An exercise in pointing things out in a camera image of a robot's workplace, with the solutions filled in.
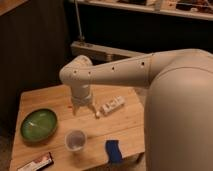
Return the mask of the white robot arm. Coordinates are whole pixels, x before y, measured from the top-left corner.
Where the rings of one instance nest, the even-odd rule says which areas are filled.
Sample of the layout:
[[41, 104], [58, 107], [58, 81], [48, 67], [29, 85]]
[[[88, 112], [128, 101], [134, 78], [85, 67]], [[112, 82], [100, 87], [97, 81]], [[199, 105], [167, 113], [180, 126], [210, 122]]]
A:
[[147, 171], [213, 171], [213, 53], [171, 50], [100, 65], [79, 55], [59, 77], [81, 105], [92, 84], [146, 87]]

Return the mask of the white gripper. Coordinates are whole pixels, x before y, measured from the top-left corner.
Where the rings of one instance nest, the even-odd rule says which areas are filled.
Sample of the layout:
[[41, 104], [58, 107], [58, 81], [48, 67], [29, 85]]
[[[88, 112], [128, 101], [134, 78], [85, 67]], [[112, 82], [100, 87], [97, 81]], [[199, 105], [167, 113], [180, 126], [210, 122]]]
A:
[[72, 105], [73, 115], [77, 115], [79, 109], [78, 105], [88, 105], [88, 108], [97, 115], [97, 109], [92, 102], [92, 92], [89, 85], [74, 85], [71, 87], [71, 100], [74, 103]]

